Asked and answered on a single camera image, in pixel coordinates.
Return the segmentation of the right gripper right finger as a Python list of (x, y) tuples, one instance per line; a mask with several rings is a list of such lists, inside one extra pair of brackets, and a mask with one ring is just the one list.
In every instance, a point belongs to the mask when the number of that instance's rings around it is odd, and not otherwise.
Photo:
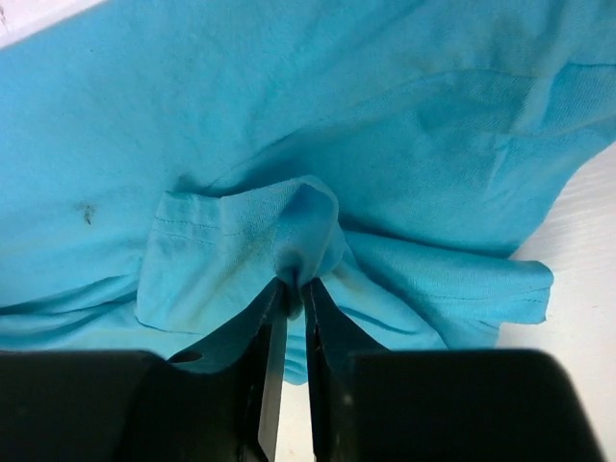
[(601, 461), (572, 381), (530, 349), (391, 351), (302, 290), (319, 461)]

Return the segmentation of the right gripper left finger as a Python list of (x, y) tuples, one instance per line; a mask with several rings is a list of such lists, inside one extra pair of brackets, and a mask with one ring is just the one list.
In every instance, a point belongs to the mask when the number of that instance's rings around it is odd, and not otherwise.
[(3, 352), (5, 461), (271, 461), (287, 290), (162, 358), (140, 350)]

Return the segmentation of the teal t shirt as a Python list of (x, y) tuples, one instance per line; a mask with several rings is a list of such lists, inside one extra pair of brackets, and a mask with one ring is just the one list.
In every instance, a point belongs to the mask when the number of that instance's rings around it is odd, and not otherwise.
[(1, 52), (1, 347), (168, 357), (273, 278), (492, 347), (614, 140), (611, 1), (108, 1)]

